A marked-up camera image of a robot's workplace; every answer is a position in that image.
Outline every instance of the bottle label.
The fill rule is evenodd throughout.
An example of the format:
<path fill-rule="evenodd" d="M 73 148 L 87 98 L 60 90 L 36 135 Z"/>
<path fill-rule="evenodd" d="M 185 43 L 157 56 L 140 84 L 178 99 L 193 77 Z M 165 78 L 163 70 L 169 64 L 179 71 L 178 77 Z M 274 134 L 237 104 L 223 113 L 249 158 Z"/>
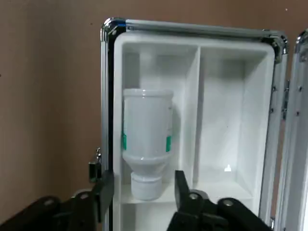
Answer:
<path fill-rule="evenodd" d="M 171 150 L 171 136 L 168 136 L 166 141 L 166 153 L 170 152 L 170 150 Z"/>
<path fill-rule="evenodd" d="M 125 135 L 125 133 L 123 133 L 123 136 L 122 136 L 122 145 L 123 145 L 123 149 L 126 150 L 127 142 L 126 142 L 126 135 Z"/>

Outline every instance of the case lid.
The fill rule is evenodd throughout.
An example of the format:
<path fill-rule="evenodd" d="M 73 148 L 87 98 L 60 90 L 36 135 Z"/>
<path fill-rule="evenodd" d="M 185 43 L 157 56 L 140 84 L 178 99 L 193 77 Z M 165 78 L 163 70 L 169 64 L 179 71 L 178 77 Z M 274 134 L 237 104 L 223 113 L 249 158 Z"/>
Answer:
<path fill-rule="evenodd" d="M 308 30 L 297 37 L 285 122 L 275 231 L 308 229 Z"/>
<path fill-rule="evenodd" d="M 251 30 L 227 28 L 219 26 L 202 26 L 166 22 L 150 22 L 140 20 L 108 19 L 101 30 L 102 42 L 102 153 L 106 168 L 113 169 L 113 84 L 114 84 L 114 50 L 117 36 L 124 32 L 144 32 L 150 34 L 180 35 L 189 37 L 204 37 L 227 39 L 232 41 L 249 41 L 267 43 L 275 53 L 272 94 L 270 97 L 269 122 L 266 136 L 265 160 L 263 168 L 262 195 L 259 216 L 269 224 L 272 189 L 278 149 L 279 130 L 281 123 L 281 107 L 284 95 L 284 77 L 288 56 L 288 44 L 283 33 L 269 30 Z"/>

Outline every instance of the white tray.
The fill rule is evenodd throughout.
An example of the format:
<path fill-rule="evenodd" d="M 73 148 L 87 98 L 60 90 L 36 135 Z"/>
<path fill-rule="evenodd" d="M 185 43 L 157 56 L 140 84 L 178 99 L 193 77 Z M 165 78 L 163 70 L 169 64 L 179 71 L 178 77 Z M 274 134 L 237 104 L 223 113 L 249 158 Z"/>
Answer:
<path fill-rule="evenodd" d="M 176 210 L 174 170 L 212 202 L 234 197 L 258 214 L 274 51 L 254 42 L 127 32 L 115 41 L 114 231 L 165 230 Z M 163 195 L 133 198 L 122 158 L 126 88 L 169 89 L 173 97 L 172 160 Z"/>

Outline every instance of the white plastic bottle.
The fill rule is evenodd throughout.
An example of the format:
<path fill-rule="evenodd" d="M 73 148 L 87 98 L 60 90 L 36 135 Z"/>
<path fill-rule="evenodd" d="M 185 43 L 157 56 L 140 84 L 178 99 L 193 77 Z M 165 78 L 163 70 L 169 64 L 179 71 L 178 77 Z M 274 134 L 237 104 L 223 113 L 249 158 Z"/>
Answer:
<path fill-rule="evenodd" d="M 170 90 L 124 90 L 123 158 L 132 169 L 136 199 L 154 200 L 162 193 L 162 174 L 171 154 Z"/>

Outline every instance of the brown wall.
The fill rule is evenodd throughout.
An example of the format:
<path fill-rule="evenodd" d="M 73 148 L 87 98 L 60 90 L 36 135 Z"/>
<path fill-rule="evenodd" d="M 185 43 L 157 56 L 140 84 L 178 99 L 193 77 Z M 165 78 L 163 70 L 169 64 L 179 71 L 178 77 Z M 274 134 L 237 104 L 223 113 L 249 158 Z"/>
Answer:
<path fill-rule="evenodd" d="M 0 222 L 31 201 L 89 187 L 100 145 L 100 25 L 111 16 L 284 30 L 306 0 L 1 0 Z"/>

